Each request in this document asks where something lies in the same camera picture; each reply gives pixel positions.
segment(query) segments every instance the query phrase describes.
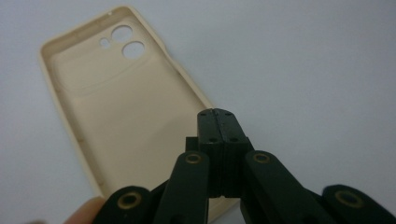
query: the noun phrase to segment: beige phone case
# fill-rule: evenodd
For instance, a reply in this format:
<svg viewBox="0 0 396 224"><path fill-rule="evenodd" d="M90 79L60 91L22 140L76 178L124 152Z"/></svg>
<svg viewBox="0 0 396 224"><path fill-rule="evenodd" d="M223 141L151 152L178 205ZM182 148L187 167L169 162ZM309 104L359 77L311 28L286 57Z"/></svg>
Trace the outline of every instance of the beige phone case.
<svg viewBox="0 0 396 224"><path fill-rule="evenodd" d="M118 7L46 43L41 65L97 194L169 178L213 105L137 11ZM210 200L209 220L235 200Z"/></svg>

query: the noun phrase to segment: black metal bracket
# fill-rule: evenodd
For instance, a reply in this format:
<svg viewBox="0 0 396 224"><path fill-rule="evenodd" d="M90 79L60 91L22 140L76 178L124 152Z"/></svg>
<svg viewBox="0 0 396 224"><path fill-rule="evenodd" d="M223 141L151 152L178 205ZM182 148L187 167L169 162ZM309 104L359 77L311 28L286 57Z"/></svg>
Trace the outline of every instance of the black metal bracket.
<svg viewBox="0 0 396 224"><path fill-rule="evenodd" d="M396 223L369 196L351 187L327 187L322 196L305 189L271 153L254 150L233 113L198 114L198 134L186 138L168 181L149 192L116 191L94 224L207 223L208 198L240 198L246 223Z"/></svg>

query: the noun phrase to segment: white surface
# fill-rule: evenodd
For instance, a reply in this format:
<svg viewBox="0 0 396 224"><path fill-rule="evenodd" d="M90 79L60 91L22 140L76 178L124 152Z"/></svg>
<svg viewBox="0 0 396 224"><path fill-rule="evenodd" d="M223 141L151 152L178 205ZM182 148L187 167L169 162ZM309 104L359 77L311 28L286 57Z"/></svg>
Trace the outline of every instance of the white surface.
<svg viewBox="0 0 396 224"><path fill-rule="evenodd" d="M396 215L396 2L1 1L0 223L62 223L92 196L38 65L48 39L136 7L256 149L317 193ZM217 223L243 223L234 209Z"/></svg>

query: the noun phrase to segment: hand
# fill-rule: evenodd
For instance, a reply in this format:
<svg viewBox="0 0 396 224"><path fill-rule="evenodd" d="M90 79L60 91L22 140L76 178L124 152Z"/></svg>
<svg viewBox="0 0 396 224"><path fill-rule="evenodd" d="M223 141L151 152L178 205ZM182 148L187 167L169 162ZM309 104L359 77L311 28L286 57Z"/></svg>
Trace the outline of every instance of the hand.
<svg viewBox="0 0 396 224"><path fill-rule="evenodd" d="M92 224L105 199L97 197L85 202L64 224Z"/></svg>

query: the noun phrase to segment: phone case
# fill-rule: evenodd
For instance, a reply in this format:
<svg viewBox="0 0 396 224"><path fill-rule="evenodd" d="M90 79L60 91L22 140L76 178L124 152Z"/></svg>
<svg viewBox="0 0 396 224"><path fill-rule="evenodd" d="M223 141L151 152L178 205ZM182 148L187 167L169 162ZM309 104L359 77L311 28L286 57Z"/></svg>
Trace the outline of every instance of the phone case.
<svg viewBox="0 0 396 224"><path fill-rule="evenodd" d="M169 178L196 115L213 107L131 7L46 43L40 62L64 126L97 194L154 189ZM211 199L209 220L236 200Z"/></svg>

